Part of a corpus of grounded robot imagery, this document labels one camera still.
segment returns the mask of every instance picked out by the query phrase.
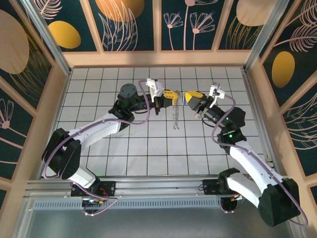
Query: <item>yellow circle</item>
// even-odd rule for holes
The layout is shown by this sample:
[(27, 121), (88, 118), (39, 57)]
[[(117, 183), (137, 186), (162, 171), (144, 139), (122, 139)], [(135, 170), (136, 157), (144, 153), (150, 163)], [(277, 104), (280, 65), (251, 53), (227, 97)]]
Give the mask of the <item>yellow circle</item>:
[(96, 4), (107, 18), (120, 22), (129, 19), (124, 8), (130, 9), (135, 18), (140, 16), (144, 9), (144, 0), (96, 0)]
[(291, 53), (280, 52), (274, 59), (272, 66), (273, 83), (282, 88), (291, 80), (295, 70), (295, 60)]
[(276, 0), (239, 0), (237, 18), (246, 26), (261, 26), (270, 15)]
[(0, 10), (0, 68), (11, 74), (21, 73), (29, 61), (29, 41), (20, 23)]
[(59, 46), (73, 49), (81, 43), (78, 31), (65, 21), (54, 21), (49, 25), (49, 29)]

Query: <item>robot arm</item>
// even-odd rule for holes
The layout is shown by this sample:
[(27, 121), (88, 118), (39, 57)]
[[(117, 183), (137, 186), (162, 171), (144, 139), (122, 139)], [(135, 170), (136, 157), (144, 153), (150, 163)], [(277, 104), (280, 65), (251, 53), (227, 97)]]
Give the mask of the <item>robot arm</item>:
[[(156, 80), (147, 79), (146, 84), (151, 89), (151, 93), (147, 94), (146, 97), (150, 109), (154, 109), (156, 115), (159, 114), (161, 108), (172, 106), (178, 98), (176, 93), (164, 90), (161, 83)], [(113, 108), (103, 117), (74, 130), (57, 129), (50, 138), (42, 160), (47, 162), (57, 146), (73, 136), (56, 151), (49, 162), (49, 167), (62, 179), (68, 179), (96, 194), (100, 189), (100, 180), (86, 167), (80, 165), (81, 151), (103, 137), (117, 133), (129, 126), (128, 123), (118, 121), (118, 119), (132, 122), (134, 120), (133, 112), (145, 109), (147, 109), (147, 104), (144, 96), (138, 95), (135, 85), (125, 84), (120, 89), (118, 100)]]
[[(224, 92), (220, 90), (219, 84), (212, 85), (208, 96), (193, 91), (185, 94), (188, 105), (196, 112), (194, 117), (205, 117), (215, 124), (225, 115), (225, 112), (215, 105), (217, 98), (223, 97)], [(240, 128), (245, 126), (244, 117), (245, 112), (235, 107), (220, 121), (221, 132), (217, 135), (217, 140), (222, 144), (220, 147), (237, 160), (253, 180), (231, 168), (219, 174), (220, 191), (235, 191), (241, 194), (257, 207), (264, 222), (273, 227), (300, 214), (281, 184), (299, 204), (298, 186), (294, 180), (284, 179), (265, 162), (262, 163), (241, 132)]]

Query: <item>enclosure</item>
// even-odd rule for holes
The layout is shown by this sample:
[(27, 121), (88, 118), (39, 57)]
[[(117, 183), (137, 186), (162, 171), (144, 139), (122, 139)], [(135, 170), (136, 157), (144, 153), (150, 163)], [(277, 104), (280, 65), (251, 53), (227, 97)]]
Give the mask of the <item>enclosure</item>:
[[(315, 0), (2, 1), (3, 237), (314, 237), (316, 13)], [(145, 124), (82, 151), (80, 164), (115, 182), (119, 198), (99, 218), (85, 217), (70, 182), (43, 179), (47, 142), (57, 128), (104, 116), (127, 83), (142, 95), (138, 82), (147, 78), (180, 92), (179, 129), (173, 107), (151, 110)], [(184, 103), (184, 93), (208, 95), (213, 83), (246, 112), (241, 130), (260, 158), (298, 184), (306, 229), (267, 228), (247, 200), (223, 214), (221, 196), (199, 189), (229, 168), (247, 174)], [(231, 105), (217, 100), (224, 111)]]

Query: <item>decorative wallpaper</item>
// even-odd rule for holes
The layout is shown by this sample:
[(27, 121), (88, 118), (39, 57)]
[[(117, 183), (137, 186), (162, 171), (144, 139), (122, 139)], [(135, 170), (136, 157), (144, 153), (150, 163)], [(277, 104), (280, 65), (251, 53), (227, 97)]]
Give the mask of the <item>decorative wallpaper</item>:
[(33, 0), (63, 52), (96, 51), (79, 0)]
[(316, 0), (302, 0), (263, 64), (280, 106), (317, 70), (316, 16)]
[(317, 84), (304, 94), (284, 119), (306, 176), (317, 173)]
[(313, 197), (314, 197), (314, 199), (315, 199), (315, 203), (316, 203), (316, 205), (317, 205), (317, 186), (311, 187), (311, 192), (312, 192), (312, 194), (313, 194)]
[(210, 50), (223, 4), (223, 0), (162, 0), (162, 50)]
[(0, 89), (0, 177), (12, 178), (32, 119), (30, 114)]
[(6, 195), (6, 191), (0, 189), (0, 210), (1, 210), (1, 207), (2, 207), (2, 204), (3, 204), (3, 201), (4, 201), (4, 198), (5, 198), (5, 195)]
[(0, 2), (0, 77), (35, 109), (52, 68), (14, 8)]
[(234, 0), (219, 50), (250, 50), (276, 0)]
[(152, 0), (89, 0), (104, 51), (153, 51)]
[(289, 0), (289, 2), (288, 2), (288, 4), (287, 4), (287, 6), (286, 6), (286, 9), (285, 9), (285, 11), (284, 11), (282, 17), (281, 17), (280, 20), (278, 21), (278, 24), (276, 25), (276, 27), (275, 27), (274, 31), (272, 32), (270, 38), (267, 40), (266, 44), (264, 45), (263, 49), (261, 50), (261, 52), (260, 52), (260, 57), (263, 56), (263, 54), (264, 54), (264, 52), (266, 51), (268, 45), (271, 43), (272, 37), (276, 34), (276, 32), (277, 32), (279, 26), (281, 25), (282, 21), (283, 21), (284, 18), (286, 17), (286, 15), (287, 15), (287, 13), (288, 13), (288, 11), (289, 11), (289, 9), (291, 8), (291, 6), (292, 6), (293, 3), (294, 3), (294, 0)]

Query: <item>metal spring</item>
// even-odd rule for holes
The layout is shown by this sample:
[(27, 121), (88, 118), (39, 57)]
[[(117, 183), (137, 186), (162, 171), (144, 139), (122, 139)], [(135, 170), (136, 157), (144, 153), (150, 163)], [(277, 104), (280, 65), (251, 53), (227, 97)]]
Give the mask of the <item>metal spring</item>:
[(176, 102), (173, 104), (173, 128), (174, 130), (178, 130), (178, 114), (179, 114), (179, 105), (178, 105), (178, 100), (180, 98), (180, 92), (179, 91), (175, 91), (175, 93), (177, 93), (178, 98), (176, 100)]

